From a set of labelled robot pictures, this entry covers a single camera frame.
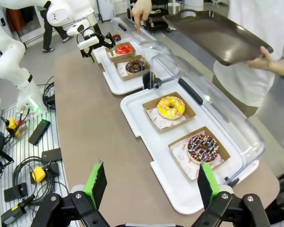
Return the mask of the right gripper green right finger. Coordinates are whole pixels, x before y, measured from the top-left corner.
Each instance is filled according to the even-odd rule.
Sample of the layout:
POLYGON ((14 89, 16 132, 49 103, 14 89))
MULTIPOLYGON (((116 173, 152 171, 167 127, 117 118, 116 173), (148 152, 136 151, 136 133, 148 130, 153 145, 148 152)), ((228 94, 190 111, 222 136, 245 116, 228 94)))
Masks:
POLYGON ((209 164, 200 165, 197 184, 204 212, 192 226, 218 227, 222 222, 230 222, 235 227, 270 226, 260 197, 250 193, 239 198, 229 186, 223 190, 209 164))

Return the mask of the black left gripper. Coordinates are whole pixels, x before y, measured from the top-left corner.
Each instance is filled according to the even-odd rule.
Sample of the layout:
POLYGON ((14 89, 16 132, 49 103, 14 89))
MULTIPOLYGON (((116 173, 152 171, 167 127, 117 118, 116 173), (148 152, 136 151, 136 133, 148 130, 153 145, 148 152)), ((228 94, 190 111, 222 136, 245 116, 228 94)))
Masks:
POLYGON ((92 56, 92 50, 97 49, 101 46, 104 46, 109 49, 112 56, 114 56, 113 53, 113 47, 115 46, 115 41, 113 39, 113 36, 111 34, 103 35, 93 35, 93 36, 84 36, 83 41, 80 41, 77 44, 77 47, 80 49, 81 55, 83 58, 89 58, 92 63, 95 63, 94 58, 92 56))

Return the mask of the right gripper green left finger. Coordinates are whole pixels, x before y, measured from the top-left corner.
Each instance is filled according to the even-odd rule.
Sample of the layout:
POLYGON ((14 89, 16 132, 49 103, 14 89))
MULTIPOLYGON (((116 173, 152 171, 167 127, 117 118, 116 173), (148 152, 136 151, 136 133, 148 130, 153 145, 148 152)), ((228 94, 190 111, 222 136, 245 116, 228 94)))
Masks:
POLYGON ((107 227, 108 222, 99 212, 107 186, 104 162, 94 165, 82 191, 65 197, 51 193, 45 196, 36 213, 38 227, 67 227, 72 221, 81 221, 86 227, 107 227))

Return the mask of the person's right hand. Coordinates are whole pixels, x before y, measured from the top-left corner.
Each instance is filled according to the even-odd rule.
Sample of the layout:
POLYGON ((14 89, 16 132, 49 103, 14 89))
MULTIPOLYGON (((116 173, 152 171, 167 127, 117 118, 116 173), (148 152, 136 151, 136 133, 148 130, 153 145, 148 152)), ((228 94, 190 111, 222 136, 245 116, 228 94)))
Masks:
POLYGON ((131 16, 134 18, 136 31, 140 32, 140 23, 148 19, 152 10, 151 0, 137 0, 133 6, 131 16))

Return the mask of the person's left hand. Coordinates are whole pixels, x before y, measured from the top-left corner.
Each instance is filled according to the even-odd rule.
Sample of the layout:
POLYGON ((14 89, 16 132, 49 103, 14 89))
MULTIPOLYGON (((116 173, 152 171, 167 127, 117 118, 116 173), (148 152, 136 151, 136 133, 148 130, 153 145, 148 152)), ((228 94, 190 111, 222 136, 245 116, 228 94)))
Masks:
POLYGON ((260 51, 263 57, 256 58, 254 60, 249 60, 246 61, 245 63, 250 68, 265 70, 272 72, 274 74, 282 75, 284 73, 284 61, 283 60, 273 61, 270 53, 264 46, 260 47, 260 51))

